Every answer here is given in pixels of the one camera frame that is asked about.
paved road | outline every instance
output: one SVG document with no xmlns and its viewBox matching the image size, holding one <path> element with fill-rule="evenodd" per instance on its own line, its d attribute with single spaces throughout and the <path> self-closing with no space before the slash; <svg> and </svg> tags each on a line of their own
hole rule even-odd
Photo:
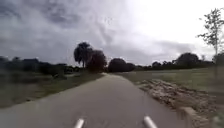
<svg viewBox="0 0 224 128">
<path fill-rule="evenodd" d="M 107 75 L 96 81 L 0 110 L 0 128 L 144 128 L 149 115 L 158 128 L 185 128 L 175 112 L 159 104 L 128 80 Z"/>
</svg>

grass verge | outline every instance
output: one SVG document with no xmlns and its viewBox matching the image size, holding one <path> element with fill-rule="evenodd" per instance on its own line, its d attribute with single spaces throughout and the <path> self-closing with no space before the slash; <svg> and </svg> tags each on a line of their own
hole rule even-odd
<svg viewBox="0 0 224 128">
<path fill-rule="evenodd" d="M 224 68 L 219 69 L 218 79 L 214 77 L 213 68 L 189 70 L 139 71 L 117 73 L 136 83 L 143 80 L 161 79 L 170 83 L 200 91 L 220 91 L 224 83 Z"/>
<path fill-rule="evenodd" d="M 66 89 L 77 87 L 85 82 L 96 80 L 102 76 L 102 74 L 84 73 L 80 76 L 69 77 L 66 80 L 52 79 L 50 81 L 33 84 L 4 84 L 0 87 L 0 108 L 35 100 Z"/>
</svg>

cloud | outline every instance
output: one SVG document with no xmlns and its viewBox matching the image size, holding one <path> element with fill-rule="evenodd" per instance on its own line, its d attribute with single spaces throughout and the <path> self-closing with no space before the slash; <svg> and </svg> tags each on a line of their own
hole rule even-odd
<svg viewBox="0 0 224 128">
<path fill-rule="evenodd" d="M 153 40 L 133 29 L 126 0 L 2 0 L 0 55 L 74 64 L 77 43 L 90 42 L 108 59 L 136 64 L 172 60 L 195 48 Z"/>
</svg>

sky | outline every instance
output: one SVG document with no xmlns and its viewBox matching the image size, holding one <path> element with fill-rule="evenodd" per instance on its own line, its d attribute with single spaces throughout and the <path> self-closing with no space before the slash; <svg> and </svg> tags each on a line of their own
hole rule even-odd
<svg viewBox="0 0 224 128">
<path fill-rule="evenodd" d="M 109 61 L 149 65 L 193 52 L 211 60 L 202 39 L 204 14 L 222 0 L 0 0 L 0 56 L 76 65 L 88 42 Z"/>
</svg>

field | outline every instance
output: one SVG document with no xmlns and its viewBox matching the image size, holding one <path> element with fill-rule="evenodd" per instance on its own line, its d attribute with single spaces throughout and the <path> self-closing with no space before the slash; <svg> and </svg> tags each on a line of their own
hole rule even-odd
<svg viewBox="0 0 224 128">
<path fill-rule="evenodd" d="M 54 94 L 100 78 L 101 74 L 82 73 L 67 79 L 53 79 L 37 73 L 1 73 L 0 108 Z"/>
<path fill-rule="evenodd" d="M 194 120 L 196 125 L 201 125 L 201 123 L 197 122 L 203 122 L 204 117 L 211 121 L 214 116 L 217 116 L 219 121 L 215 125 L 220 128 L 224 126 L 224 112 L 222 112 L 224 108 L 224 67 L 218 68 L 217 77 L 214 75 L 214 68 L 137 71 L 117 73 L 117 75 L 121 75 L 136 85 L 140 85 L 140 88 L 144 87 L 144 91 L 161 103 L 174 108 L 185 106 L 193 108 L 202 117 L 201 119 L 191 117 L 193 120 L 196 119 Z M 161 83 L 156 85 L 156 80 L 174 83 L 179 89 L 166 85 L 162 86 Z"/>
<path fill-rule="evenodd" d="M 219 67 L 218 77 L 215 79 L 213 68 L 164 70 L 164 71 L 138 71 L 118 73 L 136 83 L 143 80 L 161 79 L 170 83 L 191 89 L 208 92 L 224 92 L 224 67 Z"/>
</svg>

